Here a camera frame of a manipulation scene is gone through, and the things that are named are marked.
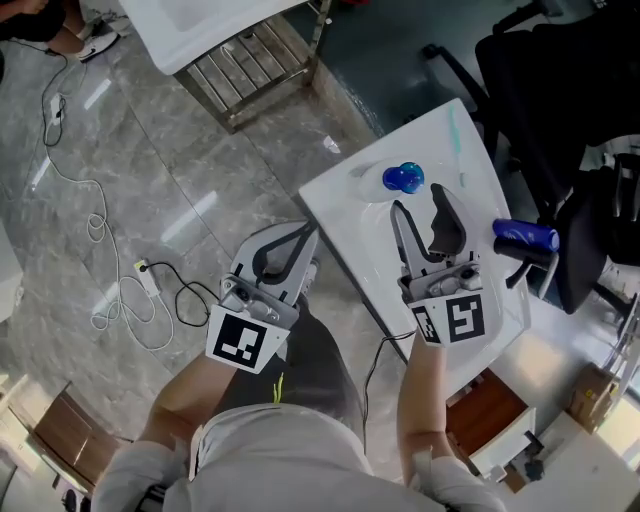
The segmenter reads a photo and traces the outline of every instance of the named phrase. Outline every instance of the sticker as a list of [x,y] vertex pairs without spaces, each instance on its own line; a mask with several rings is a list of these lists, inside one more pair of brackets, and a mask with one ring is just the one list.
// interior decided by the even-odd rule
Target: sticker
[[447,319],[451,343],[484,335],[484,315],[480,294],[448,299]]
[[237,316],[226,315],[213,353],[227,361],[255,368],[267,328]]
[[422,331],[422,335],[424,336],[424,339],[429,343],[441,343],[440,337],[436,332],[436,328],[433,325],[431,318],[429,318],[429,313],[427,313],[427,308],[425,308],[424,306],[418,306],[416,308],[411,309],[411,311],[413,312],[413,314],[416,317],[416,320],[418,321],[418,325],[420,326],[420,330]]

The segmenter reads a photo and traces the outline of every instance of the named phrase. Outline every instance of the black cable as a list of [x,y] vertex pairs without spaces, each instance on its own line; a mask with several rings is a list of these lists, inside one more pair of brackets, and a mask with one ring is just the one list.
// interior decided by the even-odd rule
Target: black cable
[[45,113],[45,108],[44,108],[44,98],[47,95],[47,91],[49,90],[49,87],[51,87],[51,84],[53,84],[53,82],[55,81],[56,78],[58,78],[60,76],[60,74],[67,69],[67,67],[69,66],[69,59],[67,59],[67,57],[65,55],[62,55],[60,53],[56,53],[52,50],[42,50],[40,48],[36,48],[35,46],[31,46],[30,44],[25,44],[25,43],[21,43],[19,41],[14,41],[13,39],[9,40],[10,43],[13,44],[19,44],[20,46],[26,46],[27,48],[31,48],[32,50],[35,50],[37,52],[40,53],[45,53],[47,55],[52,55],[54,57],[62,57],[64,59],[64,66],[62,66],[62,68],[56,72],[55,75],[53,75],[53,77],[51,78],[51,80],[49,80],[49,83],[47,84],[47,86],[44,88],[44,90],[42,91],[42,95],[40,96],[40,107],[42,109],[42,123],[44,124],[43,127],[43,131],[42,131],[42,143],[48,147],[48,148],[52,148],[58,145],[58,143],[60,142],[60,140],[62,139],[62,111],[64,110],[64,106],[66,105],[66,100],[64,98],[60,98],[60,110],[58,110],[58,113],[56,114],[57,117],[60,117],[60,133],[58,134],[58,138],[55,140],[55,142],[53,143],[49,143],[47,142],[47,115]]
[[[164,265],[165,267],[169,267],[173,271],[173,273],[176,275],[176,277],[178,278],[178,281],[180,281],[180,283],[182,283],[182,288],[180,288],[178,290],[178,293],[176,293],[174,301],[173,301],[174,302],[174,307],[176,309],[176,318],[178,319],[178,321],[181,324],[188,325],[190,327],[204,327],[205,325],[207,325],[207,322],[209,322],[209,316],[211,316],[211,312],[209,311],[209,306],[207,306],[207,301],[204,300],[202,295],[200,295],[197,291],[195,291],[191,286],[192,285],[200,286],[201,288],[203,288],[204,290],[209,292],[211,295],[213,295],[218,302],[220,302],[220,298],[215,293],[213,293],[207,286],[205,286],[202,283],[199,283],[198,281],[190,281],[190,282],[186,283],[182,279],[182,277],[180,277],[180,274],[175,269],[175,267],[171,263],[167,263],[166,261],[157,261],[155,263],[150,263],[149,265],[142,265],[140,267],[140,272],[146,272],[147,269],[150,269],[151,267],[155,267],[156,265]],[[187,322],[186,320],[183,320],[182,318],[180,318],[180,312],[178,311],[178,297],[180,297],[180,294],[185,290],[189,290],[191,293],[193,293],[196,297],[198,297],[200,299],[200,302],[202,302],[202,305],[204,306],[204,310],[205,310],[205,315],[206,315],[206,318],[205,318],[204,322],[202,322],[200,324],[192,324],[191,322]]]
[[53,78],[51,78],[51,80],[49,80],[49,83],[47,84],[47,86],[44,88],[44,90],[42,91],[42,96],[40,97],[40,106],[42,107],[42,122],[44,123],[44,129],[42,132],[42,143],[48,147],[48,148],[52,148],[58,145],[58,143],[60,142],[60,140],[62,139],[62,111],[64,109],[64,106],[66,104],[66,100],[64,98],[60,98],[60,109],[58,110],[58,113],[56,114],[58,117],[60,117],[60,133],[58,134],[58,138],[55,140],[55,142],[53,143],[49,143],[47,142],[47,115],[45,114],[45,109],[44,109],[44,98],[47,94],[47,91],[49,90],[49,87],[51,87],[51,84],[53,84],[53,82],[55,81],[56,78],[58,78],[60,76],[60,74],[67,69],[67,66],[69,65],[69,59],[67,59],[67,57],[65,55],[60,55],[57,54],[57,56],[62,57],[64,59],[64,66],[62,66],[62,68],[55,74],[53,75]]
[[395,336],[387,336],[382,338],[380,341],[380,345],[378,345],[378,350],[376,350],[376,355],[373,358],[373,364],[371,365],[371,369],[369,373],[367,373],[367,378],[364,381],[364,407],[362,411],[362,436],[364,438],[364,449],[367,450],[367,420],[369,419],[369,382],[371,381],[371,377],[373,377],[373,372],[378,365],[378,358],[380,357],[380,353],[382,352],[382,347],[384,346],[386,341],[394,340],[400,341],[405,340],[415,334],[415,331],[406,332],[404,334],[397,334]]
[[8,42],[13,44],[19,44],[20,46],[26,46],[27,48],[31,48],[32,50],[35,50],[40,53],[48,53],[49,51],[51,51],[51,50],[43,50],[42,48],[36,48],[35,46],[31,46],[30,44],[21,43],[20,41],[14,41],[13,39],[9,39]]

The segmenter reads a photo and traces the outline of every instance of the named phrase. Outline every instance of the power strip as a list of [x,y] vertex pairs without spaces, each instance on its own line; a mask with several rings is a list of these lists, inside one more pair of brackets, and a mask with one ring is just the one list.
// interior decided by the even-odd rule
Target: power strip
[[51,98],[51,123],[52,126],[58,126],[64,117],[64,109],[62,108],[62,95],[57,92]]
[[138,280],[142,283],[147,295],[149,297],[156,297],[160,295],[160,289],[158,283],[153,278],[151,269],[148,268],[147,260],[140,260],[133,265],[136,274],[138,274]]

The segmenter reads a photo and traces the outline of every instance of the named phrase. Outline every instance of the table surface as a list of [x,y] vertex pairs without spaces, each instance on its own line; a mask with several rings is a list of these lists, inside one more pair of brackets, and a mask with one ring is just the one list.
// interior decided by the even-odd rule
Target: table surface
[[[397,284],[402,262],[391,227],[391,202],[371,204],[356,199],[350,174],[396,157],[422,166],[425,190],[429,190],[429,183],[440,183],[464,203],[477,223],[479,244],[485,251],[483,255],[480,250],[483,273],[488,268],[493,276],[497,327],[479,341],[449,348],[447,394],[451,396],[531,325],[526,283],[508,290],[504,281],[519,262],[491,249],[495,238],[491,223],[499,217],[510,218],[510,214],[495,169],[462,102],[446,103],[390,133],[304,185],[299,194],[380,327],[392,335],[413,331],[415,318],[402,301]],[[428,247],[433,238],[433,201],[422,192],[400,200],[412,212]],[[412,346],[413,337],[396,342],[405,358]]]
[[120,0],[156,67],[173,75],[256,23],[306,0]]

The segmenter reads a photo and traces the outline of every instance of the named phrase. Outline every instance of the cable cord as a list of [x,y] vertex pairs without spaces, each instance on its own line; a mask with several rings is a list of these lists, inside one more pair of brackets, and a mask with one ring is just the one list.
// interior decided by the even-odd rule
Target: cable cord
[[396,334],[395,336],[386,336],[380,340],[380,345],[378,345],[378,350],[376,350],[376,355],[373,358],[373,363],[371,364],[371,368],[367,373],[367,377],[364,381],[364,407],[362,411],[362,436],[364,438],[364,449],[365,452],[367,450],[367,420],[369,419],[369,382],[371,382],[371,377],[373,377],[373,372],[376,370],[376,366],[378,365],[378,358],[380,357],[380,353],[382,352],[382,347],[387,341],[400,341],[406,340],[413,336],[416,332],[405,332],[404,334]]
[[[140,346],[142,349],[148,352],[156,352],[158,350],[167,348],[169,344],[173,341],[175,329],[173,325],[173,318],[171,317],[169,308],[167,308],[167,305],[162,299],[162,296],[159,295],[158,298],[160,300],[160,304],[162,304],[162,307],[167,313],[167,316],[169,318],[169,323],[171,325],[171,335],[169,336],[169,340],[165,344],[159,347],[148,347],[138,339],[136,334],[133,332],[133,329],[131,328],[131,324],[129,323],[129,317],[127,316],[127,311],[141,324],[143,325],[150,324],[151,322],[153,322],[153,320],[156,317],[156,305],[155,305],[155,302],[153,301],[153,298],[147,295],[146,290],[144,289],[144,286],[142,286],[142,283],[140,283],[140,281],[138,281],[136,278],[131,276],[120,277],[120,255],[118,253],[118,247],[116,245],[116,240],[113,236],[113,232],[111,231],[111,227],[107,223],[107,215],[108,215],[107,201],[105,198],[102,185],[100,185],[100,183],[98,183],[96,180],[91,180],[91,179],[90,180],[74,180],[72,178],[68,178],[67,176],[63,175],[60,172],[60,170],[58,169],[58,166],[51,159],[51,155],[49,154],[49,148],[47,146],[45,146],[45,151],[47,153],[47,158],[49,159],[49,163],[51,167],[53,167],[57,176],[60,179],[67,181],[69,183],[73,183],[74,185],[93,185],[97,187],[98,191],[100,192],[100,199],[102,199],[102,211],[104,212],[104,214],[100,215],[99,213],[90,213],[89,216],[87,217],[86,230],[87,230],[87,236],[89,237],[89,240],[91,240],[91,243],[93,244],[99,244],[107,236],[107,233],[109,234],[109,238],[111,240],[111,244],[113,245],[113,252],[116,259],[116,283],[117,283],[116,290],[117,291],[116,291],[115,300],[109,304],[109,307],[107,308],[107,312],[105,314],[95,313],[91,315],[91,325],[98,331],[105,331],[109,327],[109,324],[117,320],[118,318],[120,318],[120,315],[122,314],[122,317],[124,318],[124,322],[127,325],[127,330],[129,331],[129,335],[138,344],[138,346]],[[130,306],[128,306],[122,300],[122,283],[124,281],[133,281],[140,287],[140,289],[143,292],[145,292],[145,297],[149,299],[149,303],[151,304],[151,308],[152,308],[151,318],[149,318],[148,320],[143,320],[133,311],[133,309],[131,309]]]
[[[155,263],[150,263],[149,265],[142,265],[140,267],[140,272],[146,272],[148,269],[150,269],[151,267],[155,267],[156,265],[164,265],[166,267],[169,267],[173,271],[173,273],[176,275],[176,277],[178,278],[178,281],[180,281],[180,283],[182,283],[182,288],[180,288],[178,290],[178,293],[176,293],[176,295],[174,297],[174,307],[176,309],[176,318],[178,319],[178,321],[180,323],[184,324],[184,325],[189,325],[191,327],[204,327],[205,325],[207,325],[207,322],[209,322],[209,317],[211,316],[211,312],[209,311],[209,306],[207,306],[207,301],[204,300],[202,295],[200,295],[197,291],[195,291],[192,288],[192,285],[200,286],[202,289],[206,290],[208,293],[213,295],[213,297],[215,297],[215,299],[218,302],[220,302],[220,298],[215,293],[213,293],[207,286],[205,286],[202,283],[199,283],[198,281],[189,281],[188,283],[186,283],[182,279],[182,277],[180,277],[180,274],[175,269],[175,267],[171,263],[167,263],[166,261],[157,261]],[[205,320],[202,323],[193,324],[191,322],[187,322],[186,320],[183,320],[180,317],[180,310],[178,309],[178,298],[180,297],[180,294],[185,290],[189,290],[196,297],[198,297],[198,299],[200,299],[200,302],[202,302],[202,305],[204,306],[205,316],[206,316]]]
[[[18,41],[10,41],[12,43],[15,44],[19,44],[21,46],[26,46],[28,48],[31,48],[33,50],[42,52],[42,53],[47,53],[47,51],[45,50],[41,50],[39,48],[36,48],[35,46],[31,46],[28,44],[24,44],[24,43],[20,43]],[[65,69],[67,69],[67,66],[69,65],[69,60],[67,59],[66,56],[64,55],[59,55],[59,57],[62,57],[64,59],[64,65],[62,66],[62,68],[60,68],[51,78],[51,80],[49,80],[49,82],[47,83],[47,85],[45,86],[44,90],[42,91],[42,95],[40,97],[40,106],[41,106],[41,110],[42,110],[42,121],[44,123],[44,129],[43,129],[43,133],[42,133],[42,142],[44,144],[44,149],[45,149],[45,153],[47,154],[47,159],[49,160],[49,164],[51,165],[51,167],[53,167],[54,171],[56,172],[56,175],[68,182],[68,183],[73,183],[74,185],[92,185],[97,187],[98,191],[100,192],[100,199],[102,200],[102,211],[103,214],[100,215],[99,213],[91,213],[89,214],[89,216],[87,217],[87,224],[86,224],[86,230],[87,230],[87,236],[89,237],[89,240],[91,240],[91,243],[93,244],[99,244],[101,243],[105,236],[107,235],[107,233],[109,234],[109,238],[111,239],[111,244],[113,245],[113,252],[116,258],[116,288],[117,288],[117,294],[116,294],[116,299],[114,301],[112,301],[109,304],[109,307],[107,308],[107,312],[106,314],[101,314],[101,313],[96,313],[93,314],[91,316],[91,325],[99,330],[99,331],[105,331],[108,327],[109,324],[115,320],[117,320],[120,317],[120,314],[122,314],[125,324],[127,325],[127,330],[129,331],[129,335],[133,338],[133,340],[144,350],[148,351],[148,352],[155,352],[158,350],[162,350],[164,348],[167,348],[169,346],[169,344],[173,341],[173,336],[174,336],[174,325],[173,325],[173,318],[171,317],[171,313],[169,312],[169,308],[167,307],[167,305],[165,304],[164,300],[162,299],[161,296],[158,296],[159,300],[160,300],[160,304],[162,304],[162,307],[164,308],[164,310],[167,313],[167,317],[169,318],[169,323],[171,325],[171,335],[169,336],[169,340],[164,343],[163,345],[159,346],[159,347],[148,347],[146,346],[144,343],[142,343],[138,337],[135,335],[135,333],[133,332],[133,329],[131,328],[131,324],[129,323],[129,317],[127,316],[127,311],[133,315],[133,317],[140,322],[143,325],[148,325],[151,322],[153,322],[153,320],[156,317],[156,305],[155,302],[153,301],[152,297],[149,297],[149,295],[147,295],[146,290],[144,289],[144,286],[142,285],[142,283],[140,283],[140,281],[138,281],[136,278],[131,277],[131,276],[122,276],[120,277],[120,255],[118,253],[118,247],[116,245],[116,240],[113,236],[113,232],[111,231],[111,227],[109,226],[109,224],[107,223],[107,216],[108,216],[108,212],[107,212],[107,200],[105,198],[105,194],[104,194],[104,189],[102,188],[102,185],[97,182],[96,180],[93,179],[88,179],[88,180],[75,180],[73,178],[69,178],[67,176],[65,176],[64,174],[62,174],[60,172],[60,170],[58,169],[58,166],[55,164],[55,162],[53,161],[53,159],[51,158],[51,155],[49,154],[49,148],[52,148],[54,146],[56,146],[59,142],[60,139],[62,138],[62,118],[61,118],[61,114],[62,111],[64,109],[64,106],[66,105],[66,98],[70,98],[71,96],[73,96],[76,92],[78,92],[80,90],[80,87],[82,87],[82,84],[84,82],[84,78],[86,76],[87,73],[87,65],[86,64],[82,64],[83,66],[83,72],[82,72],[82,76],[80,77],[80,80],[78,81],[78,85],[76,86],[75,90],[72,92],[66,92],[66,93],[62,93],[60,92],[60,89],[62,87],[62,84],[64,84],[64,82],[67,80],[67,78],[70,76],[71,72],[73,71],[73,68],[71,68],[69,70],[69,72],[65,75],[65,77],[60,81],[60,83],[58,84],[58,87],[56,89],[56,94],[60,94],[61,96],[61,102],[60,102],[60,111],[58,112],[57,116],[60,117],[60,134],[58,136],[58,138],[56,139],[55,142],[53,143],[49,143],[48,142],[48,133],[49,133],[49,128],[51,127],[51,122],[47,122],[47,116],[46,116],[46,112],[45,112],[45,108],[44,108],[44,101],[45,101],[45,97],[47,94],[47,91],[49,90],[49,87],[51,87],[51,85],[55,82],[56,78],[58,76],[60,76]],[[151,314],[151,318],[148,320],[143,320],[142,318],[140,318],[134,311],[133,309],[131,309],[131,307],[129,307],[123,300],[122,300],[122,283],[124,281],[133,281],[134,283],[136,283],[140,289],[145,292],[145,296],[149,299],[149,302],[151,303],[151,308],[152,308],[152,314]]]

